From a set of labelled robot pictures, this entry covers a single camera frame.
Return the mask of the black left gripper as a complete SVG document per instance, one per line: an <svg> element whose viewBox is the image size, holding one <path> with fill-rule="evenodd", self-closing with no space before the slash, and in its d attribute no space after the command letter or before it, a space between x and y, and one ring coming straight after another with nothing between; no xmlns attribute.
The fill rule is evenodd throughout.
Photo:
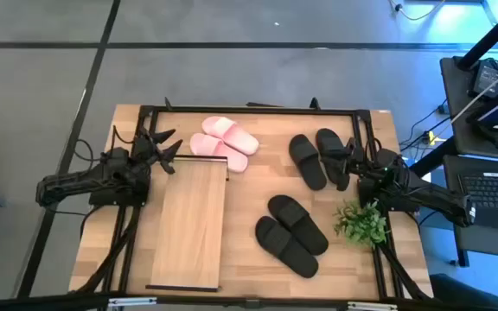
<svg viewBox="0 0 498 311"><path fill-rule="evenodd" d="M147 168L151 168L154 163L159 162L168 175L174 174L175 169L172 167L172 162L178 149L182 146L183 140L175 142L163 151L157 145L166 142L175 132L175 129L162 132L140 130L134 139L132 159Z"/></svg>

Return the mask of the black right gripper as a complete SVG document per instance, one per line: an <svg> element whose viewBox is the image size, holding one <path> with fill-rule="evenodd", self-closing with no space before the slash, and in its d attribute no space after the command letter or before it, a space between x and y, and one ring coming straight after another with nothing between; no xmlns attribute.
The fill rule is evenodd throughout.
<svg viewBox="0 0 498 311"><path fill-rule="evenodd" d="M349 173L363 174L367 170L365 150L354 137L349 138L347 146L338 136L330 137L329 152L322 155L322 163L327 177L338 191L348 188Z"/></svg>

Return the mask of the black slide sandal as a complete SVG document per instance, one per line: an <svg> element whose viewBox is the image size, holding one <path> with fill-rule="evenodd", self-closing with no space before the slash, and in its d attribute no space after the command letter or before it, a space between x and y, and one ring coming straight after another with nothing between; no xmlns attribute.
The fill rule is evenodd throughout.
<svg viewBox="0 0 498 311"><path fill-rule="evenodd" d="M329 138L335 136L337 135L334 133L334 131L326 128L322 128L316 133L316 144L319 151L321 162L322 162L322 155L325 154L326 152L329 152Z"/></svg>
<svg viewBox="0 0 498 311"><path fill-rule="evenodd" d="M329 241L319 229L310 213L295 199L275 195L269 199L270 214L313 256L322 255L329 248Z"/></svg>
<svg viewBox="0 0 498 311"><path fill-rule="evenodd" d="M326 187L327 179L322 171L319 154L308 137L295 135L289 143L289 154L305 184L314 191Z"/></svg>
<svg viewBox="0 0 498 311"><path fill-rule="evenodd" d="M318 262L296 238L275 219L263 216L255 226L259 245L293 272L303 278L313 277L319 268Z"/></svg>

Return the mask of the pink slide sandal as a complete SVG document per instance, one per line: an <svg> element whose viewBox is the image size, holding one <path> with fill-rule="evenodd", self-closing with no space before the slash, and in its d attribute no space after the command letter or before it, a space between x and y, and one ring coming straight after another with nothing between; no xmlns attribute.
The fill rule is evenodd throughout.
<svg viewBox="0 0 498 311"><path fill-rule="evenodd" d="M243 173L248 166L246 155L227 146L222 140L214 136L195 133L189 140L189 146L196 156L226 157L228 169L234 173Z"/></svg>
<svg viewBox="0 0 498 311"><path fill-rule="evenodd" d="M228 117L207 117L201 127L206 134L219 138L246 156L255 154L259 148L257 138Z"/></svg>

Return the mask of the wooden shelf board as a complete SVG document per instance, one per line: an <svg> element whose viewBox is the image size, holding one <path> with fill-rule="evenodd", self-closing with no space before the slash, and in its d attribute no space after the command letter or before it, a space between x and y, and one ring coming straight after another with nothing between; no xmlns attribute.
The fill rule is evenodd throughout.
<svg viewBox="0 0 498 311"><path fill-rule="evenodd" d="M226 185L225 157L179 157L166 179L147 289L216 292Z"/></svg>

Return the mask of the green artificial plant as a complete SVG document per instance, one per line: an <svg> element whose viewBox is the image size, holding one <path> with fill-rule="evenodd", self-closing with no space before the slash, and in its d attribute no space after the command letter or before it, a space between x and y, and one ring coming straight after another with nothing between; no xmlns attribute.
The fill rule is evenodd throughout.
<svg viewBox="0 0 498 311"><path fill-rule="evenodd" d="M335 235L372 249L384 244L390 231L386 228L386 217L381 214L378 204L377 200L364 206L358 200L345 201L344 206L337 207L333 214Z"/></svg>

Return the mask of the black metal beam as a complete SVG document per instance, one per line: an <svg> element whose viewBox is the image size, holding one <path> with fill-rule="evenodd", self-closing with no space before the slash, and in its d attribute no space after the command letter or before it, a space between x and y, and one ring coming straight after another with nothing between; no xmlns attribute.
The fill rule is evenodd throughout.
<svg viewBox="0 0 498 311"><path fill-rule="evenodd" d="M428 155L412 164L410 166L410 170L418 177L423 177L435 168L438 168L442 164L445 156L457 155L457 147L454 137L452 136L432 150Z"/></svg>

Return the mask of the yellow power plug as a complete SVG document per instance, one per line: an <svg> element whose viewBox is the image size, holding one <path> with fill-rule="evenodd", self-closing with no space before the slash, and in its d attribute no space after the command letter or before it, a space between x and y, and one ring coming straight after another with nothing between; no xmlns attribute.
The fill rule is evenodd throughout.
<svg viewBox="0 0 498 311"><path fill-rule="evenodd" d="M437 143L445 142L445 139L436 136L433 131L425 131L421 137L421 142L427 146L434 146Z"/></svg>

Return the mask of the black side table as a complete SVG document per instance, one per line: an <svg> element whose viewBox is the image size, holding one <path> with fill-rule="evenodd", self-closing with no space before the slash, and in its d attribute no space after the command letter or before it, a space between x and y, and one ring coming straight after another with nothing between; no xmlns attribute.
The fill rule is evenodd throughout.
<svg viewBox="0 0 498 311"><path fill-rule="evenodd" d="M443 159L447 188L464 194L458 176L466 173L498 173L498 162L447 155ZM481 252L498 256L498 229L480 225L454 227L459 264L468 264L468 252Z"/></svg>
<svg viewBox="0 0 498 311"><path fill-rule="evenodd" d="M444 90L448 99L451 117L455 117L473 100L473 97L468 93L468 89L474 74L471 71L459 69L457 63L460 60L460 56L440 60ZM498 158L498 131L490 131L492 137L496 139L496 143L493 143L473 125L475 114L488 107L492 107L492 105L489 106L486 100L478 99L451 125L453 132L452 142L458 154Z"/></svg>

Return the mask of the black laptop with keyboard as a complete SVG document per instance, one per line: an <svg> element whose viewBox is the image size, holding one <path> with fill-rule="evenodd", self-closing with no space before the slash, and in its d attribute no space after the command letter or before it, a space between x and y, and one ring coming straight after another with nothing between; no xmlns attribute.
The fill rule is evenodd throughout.
<svg viewBox="0 0 498 311"><path fill-rule="evenodd" d="M498 173L466 173L457 178L476 205L474 224L498 229Z"/></svg>

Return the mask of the black power adapter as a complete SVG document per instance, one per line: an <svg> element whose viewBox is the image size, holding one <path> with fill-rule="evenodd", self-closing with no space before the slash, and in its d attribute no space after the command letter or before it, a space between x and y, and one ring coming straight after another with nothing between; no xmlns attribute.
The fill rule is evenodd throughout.
<svg viewBox="0 0 498 311"><path fill-rule="evenodd" d="M498 84L491 86L498 80L498 63L495 59L481 60L476 68L471 91L484 98L494 98L498 94Z"/></svg>

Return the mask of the black chair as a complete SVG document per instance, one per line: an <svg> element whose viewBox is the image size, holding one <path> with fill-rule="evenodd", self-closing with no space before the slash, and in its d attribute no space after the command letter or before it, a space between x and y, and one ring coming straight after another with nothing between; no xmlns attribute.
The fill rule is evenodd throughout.
<svg viewBox="0 0 498 311"><path fill-rule="evenodd" d="M498 308L498 296L473 288L446 274L430 275L433 294L440 301L476 307Z"/></svg>

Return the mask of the black diagonal pole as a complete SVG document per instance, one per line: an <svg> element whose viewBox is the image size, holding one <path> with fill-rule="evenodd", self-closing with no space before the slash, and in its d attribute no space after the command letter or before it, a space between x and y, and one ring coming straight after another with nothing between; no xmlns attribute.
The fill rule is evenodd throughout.
<svg viewBox="0 0 498 311"><path fill-rule="evenodd" d="M496 43L498 43L498 23L470 49L456 66L461 70L473 67Z"/></svg>

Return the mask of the black aluminium table frame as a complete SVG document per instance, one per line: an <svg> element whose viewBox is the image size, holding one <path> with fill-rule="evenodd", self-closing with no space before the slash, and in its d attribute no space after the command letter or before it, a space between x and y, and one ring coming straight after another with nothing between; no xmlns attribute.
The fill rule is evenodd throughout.
<svg viewBox="0 0 498 311"><path fill-rule="evenodd" d="M370 126L364 118L343 115L341 110L288 109L278 107L204 107L177 106L168 110L155 106L150 121L155 120L157 131L176 129L171 145L183 139L179 154L189 154L189 138L202 130L201 122L211 116L229 117L259 140L259 149L249 157L248 169L229 173L225 181L225 205L221 251L219 289L217 292L147 289L152 276L159 242L162 204L168 175L157 163L152 168L148 202L142 207L140 221L131 255L126 293L132 295L194 297L197 301L230 300L229 304L250 300L294 302L323 302L340 300L378 300L380 298L374 268L374 254L369 248L351 244L333 230L333 214L344 201L356 200L356 177L345 192L338 192L329 183L321 191L312 191L304 183L289 153L289 141L302 133L314 140L320 128L330 128L342 139L354 136L353 121L359 122L363 142L368 131L378 134L384 147L398 149L393 117L390 111L372 111ZM291 271L275 257L265 252L255 238L257 220L268 214L267 201L274 194L287 194L310 212L329 240L329 248L318 257L319 270L310 279ZM84 226L69 290L79 289L100 266L107 255L118 216L117 206L101 207ZM433 297L425 254L418 234L417 223L405 213L390 212L393 241L399 261L420 289Z"/></svg>

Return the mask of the silver metal bracket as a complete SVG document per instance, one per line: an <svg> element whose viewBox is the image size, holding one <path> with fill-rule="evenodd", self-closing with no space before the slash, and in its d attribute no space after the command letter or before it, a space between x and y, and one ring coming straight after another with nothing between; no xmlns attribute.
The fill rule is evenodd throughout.
<svg viewBox="0 0 498 311"><path fill-rule="evenodd" d="M124 298L110 299L107 303L107 307L124 308L124 307L155 305L156 303L157 303L156 297L124 297Z"/></svg>
<svg viewBox="0 0 498 311"><path fill-rule="evenodd" d="M399 311L397 305L364 302L364 301L349 301L347 311Z"/></svg>

